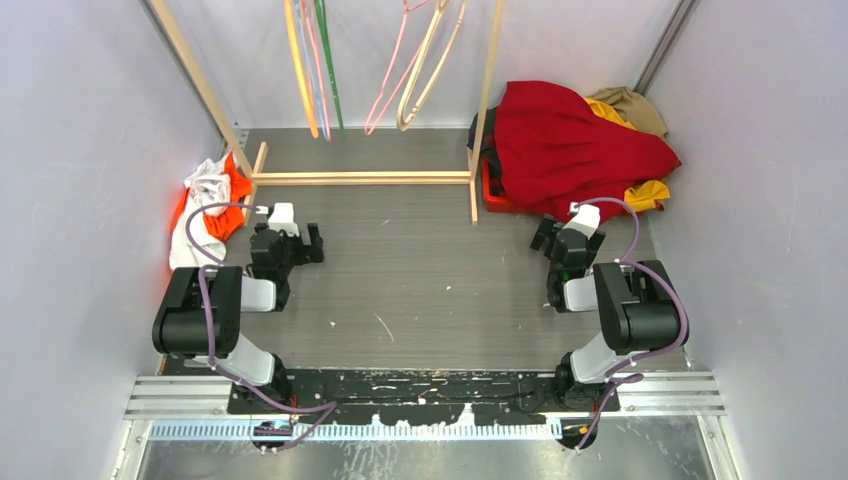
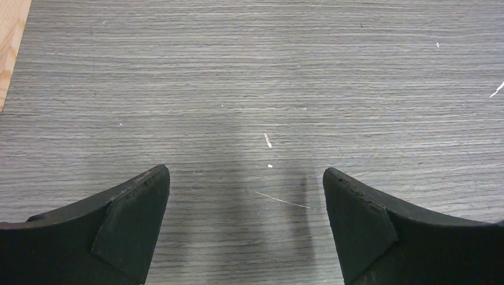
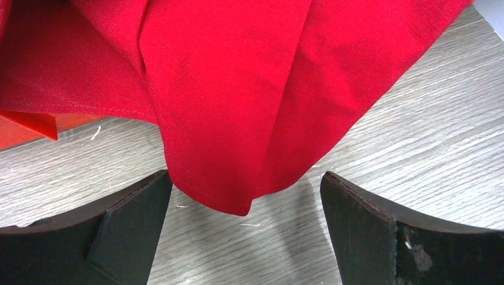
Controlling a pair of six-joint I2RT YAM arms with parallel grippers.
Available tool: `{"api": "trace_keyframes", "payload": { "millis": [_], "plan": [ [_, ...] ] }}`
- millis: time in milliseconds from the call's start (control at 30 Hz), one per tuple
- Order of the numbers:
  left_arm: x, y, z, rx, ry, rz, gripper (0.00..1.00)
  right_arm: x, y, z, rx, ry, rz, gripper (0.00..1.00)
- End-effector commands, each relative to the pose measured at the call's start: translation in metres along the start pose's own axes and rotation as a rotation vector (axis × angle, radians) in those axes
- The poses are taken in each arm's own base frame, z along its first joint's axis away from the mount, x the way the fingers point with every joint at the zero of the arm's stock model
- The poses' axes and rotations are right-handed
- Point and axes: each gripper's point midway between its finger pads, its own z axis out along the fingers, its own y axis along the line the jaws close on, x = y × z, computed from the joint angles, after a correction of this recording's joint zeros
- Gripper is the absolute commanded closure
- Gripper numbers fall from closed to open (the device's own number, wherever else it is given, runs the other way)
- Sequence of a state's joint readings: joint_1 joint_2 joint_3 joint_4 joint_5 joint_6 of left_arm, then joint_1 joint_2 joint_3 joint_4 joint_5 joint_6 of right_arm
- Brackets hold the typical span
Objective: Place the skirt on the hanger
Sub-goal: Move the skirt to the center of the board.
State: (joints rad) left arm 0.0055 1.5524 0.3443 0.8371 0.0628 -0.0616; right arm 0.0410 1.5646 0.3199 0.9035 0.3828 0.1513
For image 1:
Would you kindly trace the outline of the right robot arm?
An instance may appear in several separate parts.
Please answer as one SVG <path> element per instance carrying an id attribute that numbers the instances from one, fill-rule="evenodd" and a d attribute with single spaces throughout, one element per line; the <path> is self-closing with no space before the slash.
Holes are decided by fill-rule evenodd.
<path id="1" fill-rule="evenodd" d="M 671 345 L 681 333 L 670 278 L 659 260 L 635 265 L 594 262 L 605 240 L 599 223 L 579 214 L 567 223 L 540 221 L 530 248 L 550 265 L 547 300 L 559 313 L 596 312 L 599 333 L 566 353 L 555 369 L 550 395 L 567 410 L 595 407 L 610 389 L 608 372 L 624 360 Z"/>

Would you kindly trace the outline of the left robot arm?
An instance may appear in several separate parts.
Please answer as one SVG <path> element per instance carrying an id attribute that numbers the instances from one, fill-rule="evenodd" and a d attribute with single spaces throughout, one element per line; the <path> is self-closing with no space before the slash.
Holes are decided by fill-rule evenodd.
<path id="1" fill-rule="evenodd" d="M 251 262 L 244 266 L 179 267 L 172 273 L 152 326 L 154 349 L 194 359 L 252 393 L 269 413 L 285 409 L 291 382 L 278 355 L 259 348 L 241 332 L 243 313 L 281 312 L 291 295 L 296 267 L 324 261 L 316 223 L 308 239 L 293 231 L 255 226 Z"/>

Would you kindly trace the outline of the red skirt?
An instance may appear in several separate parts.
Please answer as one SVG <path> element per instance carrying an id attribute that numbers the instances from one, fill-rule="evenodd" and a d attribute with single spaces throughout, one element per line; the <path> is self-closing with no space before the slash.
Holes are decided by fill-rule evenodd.
<path id="1" fill-rule="evenodd" d="M 623 150 L 614 125 L 584 98 L 545 81 L 510 81 L 496 107 L 502 185 L 514 204 L 563 219 L 573 202 L 601 198 L 601 219 L 623 214 Z"/>

